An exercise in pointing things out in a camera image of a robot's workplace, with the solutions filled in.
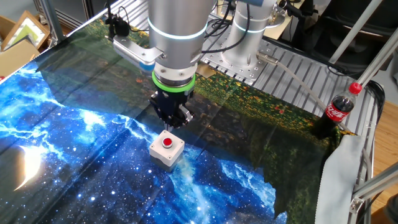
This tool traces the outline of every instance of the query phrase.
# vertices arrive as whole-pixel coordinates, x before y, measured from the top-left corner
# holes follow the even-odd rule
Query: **floor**
[[[377,175],[384,169],[398,162],[398,125],[397,122],[391,122],[397,120],[398,106],[391,102],[386,102],[379,125],[376,129],[374,175]],[[398,184],[395,184],[380,194],[372,205],[372,212],[383,207],[387,200],[395,194],[398,194]]]

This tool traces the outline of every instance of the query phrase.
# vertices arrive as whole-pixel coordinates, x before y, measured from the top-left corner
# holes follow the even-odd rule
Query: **red button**
[[[163,139],[162,144],[163,144],[163,147],[170,148],[170,147],[172,147],[173,141],[170,138],[165,138],[165,139]]]

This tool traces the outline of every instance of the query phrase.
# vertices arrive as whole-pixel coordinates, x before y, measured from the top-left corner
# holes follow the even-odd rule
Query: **cable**
[[[293,16],[292,16],[292,20],[290,21],[290,27],[289,27],[289,42],[292,41],[292,24],[293,24]]]
[[[384,109],[384,103],[386,102],[386,92],[383,87],[373,80],[370,80],[366,85],[369,91],[373,92],[374,98],[377,101],[377,121],[376,124],[379,123],[381,114]]]
[[[244,31],[244,34],[243,34],[243,36],[241,37],[241,39],[238,40],[235,44],[233,44],[233,45],[231,45],[231,46],[229,46],[229,47],[226,47],[226,48],[224,48],[224,49],[218,49],[218,50],[202,50],[202,53],[203,53],[203,54],[211,54],[211,53],[224,52],[224,51],[226,51],[226,50],[230,50],[230,49],[232,49],[232,48],[238,46],[238,45],[243,41],[243,39],[245,38],[246,34],[248,34],[249,26],[250,26],[250,7],[249,7],[249,4],[248,4],[248,3],[246,4],[246,7],[247,7],[247,9],[248,9],[248,23],[246,24],[246,30]]]
[[[221,27],[221,25],[224,24],[226,18],[228,17],[229,7],[230,6],[231,6],[231,2],[228,3],[228,7],[226,8],[225,15],[224,15],[223,19],[221,20],[221,22],[216,27],[214,27],[213,31],[211,31],[209,34],[205,35],[205,38],[210,37],[211,35],[213,35]]]
[[[129,28],[130,28],[130,31],[131,31],[131,32],[140,32],[140,31],[143,31],[143,32],[145,32],[145,31],[149,31],[149,30],[140,30],[140,29],[133,30],[133,29],[131,28],[131,26],[130,26],[129,14],[127,13],[127,10],[126,10],[126,8],[125,8],[125,7],[123,7],[123,6],[119,6],[119,10],[118,10],[118,16],[121,18],[121,16],[120,16],[120,8],[121,8],[121,9],[123,9],[123,10],[124,10],[124,12],[126,13],[126,17],[127,17],[127,23],[129,24]]]
[[[277,62],[276,65],[278,65],[279,67],[283,68],[283,70],[285,70],[285,72],[287,72],[292,78],[294,78],[296,81],[298,81],[300,83],[300,85],[315,99],[315,101],[317,101],[317,103],[321,106],[321,108],[324,110],[326,109],[326,105],[322,102],[321,99],[319,99],[319,97],[317,96],[316,93],[314,93],[310,87],[308,87],[303,81],[301,81],[301,79],[299,79],[295,73],[293,73],[290,69],[288,69],[284,64]]]
[[[232,19],[231,19],[230,21],[229,21],[229,20],[226,20],[226,21],[228,21],[228,23],[222,24],[222,25],[220,26],[220,28],[219,28],[218,30],[224,29],[223,31],[221,31],[221,32],[219,32],[219,33],[217,33],[217,34],[211,34],[211,35],[209,35],[209,34],[205,31],[205,32],[206,32],[206,36],[205,36],[205,37],[217,37],[217,36],[219,36],[219,35],[223,35],[224,32],[227,30],[227,28],[232,24],[232,21],[233,21],[234,17],[235,17],[235,15],[234,15],[234,13],[233,13]],[[212,20],[210,20],[210,21],[208,22],[208,24],[209,24],[209,26],[210,26],[210,24],[211,24],[211,27],[212,27],[212,28],[215,28],[215,27],[218,26],[219,23],[221,23],[221,22],[222,22],[222,19],[217,18],[217,19],[212,19]]]
[[[375,195],[373,197],[373,199],[371,200],[371,202],[369,203],[369,205],[365,208],[365,210],[363,211],[363,214],[361,215],[361,218],[358,220],[358,222],[356,222],[357,224],[361,223],[361,221],[365,218],[365,215],[368,213],[368,211],[370,211],[370,208],[372,207],[373,202],[378,198],[378,196],[380,196],[380,194],[382,193],[379,192],[377,195]]]
[[[353,76],[353,75],[359,75],[359,74],[364,72],[364,71],[361,71],[361,72],[355,72],[355,73],[346,74],[347,73],[346,70],[343,70],[342,68],[334,68],[334,69],[336,69],[337,72],[339,72],[339,73],[336,73],[330,67],[331,67],[330,65],[327,66],[327,68],[328,68],[330,73],[332,73],[334,75],[337,75],[337,76],[341,76],[341,77],[350,77],[350,76]]]

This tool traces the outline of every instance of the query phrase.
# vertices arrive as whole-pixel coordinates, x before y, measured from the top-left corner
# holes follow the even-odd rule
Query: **black cable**
[[[370,80],[366,86],[371,92],[373,92],[374,98],[376,99],[377,102],[376,124],[378,124],[384,109],[384,103],[386,102],[386,92],[384,92],[383,87],[380,84],[378,84],[378,82],[375,82],[373,80]]]
[[[143,32],[145,32],[145,31],[149,31],[149,30],[140,30],[140,29],[133,30],[133,29],[131,28],[131,26],[130,26],[129,14],[127,13],[127,10],[126,10],[126,8],[125,8],[125,7],[123,7],[123,6],[119,6],[119,10],[118,10],[118,16],[121,18],[121,16],[120,16],[120,8],[121,8],[121,9],[123,9],[123,10],[124,10],[124,12],[126,13],[126,17],[127,17],[127,23],[129,24],[129,28],[130,28],[130,31],[131,31],[131,32],[140,32],[140,31],[143,31]]]
[[[209,34],[205,35],[205,38],[210,37],[211,35],[213,35],[221,27],[221,25],[224,24],[226,18],[228,17],[229,7],[230,6],[231,6],[231,2],[228,3],[228,7],[226,8],[225,15],[224,15],[223,19],[221,20],[221,22],[216,27],[214,27],[213,31],[211,31]]]
[[[343,70],[342,68],[334,68],[334,69],[336,69],[337,72],[339,72],[339,73],[336,73],[330,67],[331,66],[327,66],[327,68],[328,68],[330,73],[332,73],[334,75],[337,75],[337,76],[341,76],[341,77],[350,77],[350,76],[353,76],[353,75],[359,75],[359,74],[364,72],[364,71],[361,71],[361,72],[355,72],[355,73],[347,74],[346,70]]]
[[[217,36],[219,36],[219,35],[222,35],[222,34],[228,29],[228,27],[232,24],[232,21],[233,21],[234,17],[235,17],[235,14],[233,13],[232,19],[231,19],[231,20],[225,20],[225,22],[227,22],[227,21],[228,21],[228,22],[227,22],[226,24],[222,24],[222,25],[220,26],[220,28],[219,28],[218,30],[224,29],[223,31],[221,31],[221,32],[219,32],[219,33],[217,33],[217,34],[211,34],[211,35],[208,35],[207,31],[205,31],[206,36],[207,36],[207,37],[217,37]],[[208,22],[208,25],[211,26],[211,27],[214,29],[216,26],[219,25],[219,23],[221,23],[221,21],[222,21],[222,20],[219,19],[219,18],[217,18],[217,19],[212,19],[212,20],[210,20],[210,21]]]
[[[246,4],[246,7],[247,7],[247,9],[248,9],[248,23],[246,24],[246,30],[244,31],[244,34],[243,34],[243,36],[241,37],[241,39],[238,40],[235,44],[233,44],[233,45],[231,45],[231,46],[229,46],[229,47],[226,47],[226,48],[224,48],[224,49],[218,49],[218,50],[202,50],[202,53],[203,53],[203,54],[212,54],[212,53],[224,52],[224,51],[226,51],[226,50],[230,50],[230,49],[232,49],[232,48],[238,46],[238,45],[243,41],[243,39],[245,38],[246,34],[248,34],[249,26],[250,26],[250,6],[249,6],[248,3]]]
[[[290,21],[290,27],[289,27],[289,42],[292,41],[292,24],[293,24],[293,16],[292,16],[292,20]]]
[[[365,218],[365,215],[368,213],[368,211],[370,211],[370,208],[372,207],[373,202],[378,198],[378,196],[380,196],[382,192],[379,192],[377,195],[375,195],[373,197],[373,199],[371,200],[371,202],[369,203],[369,205],[365,208],[365,210],[363,211],[361,218],[356,222],[356,224],[359,224],[363,218]]]

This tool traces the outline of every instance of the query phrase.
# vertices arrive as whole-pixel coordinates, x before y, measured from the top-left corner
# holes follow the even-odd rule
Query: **plastic bottle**
[[[315,122],[312,134],[318,139],[329,137],[332,130],[354,109],[356,97],[361,90],[362,86],[359,83],[352,83],[348,91],[335,96],[326,107],[322,117]]]

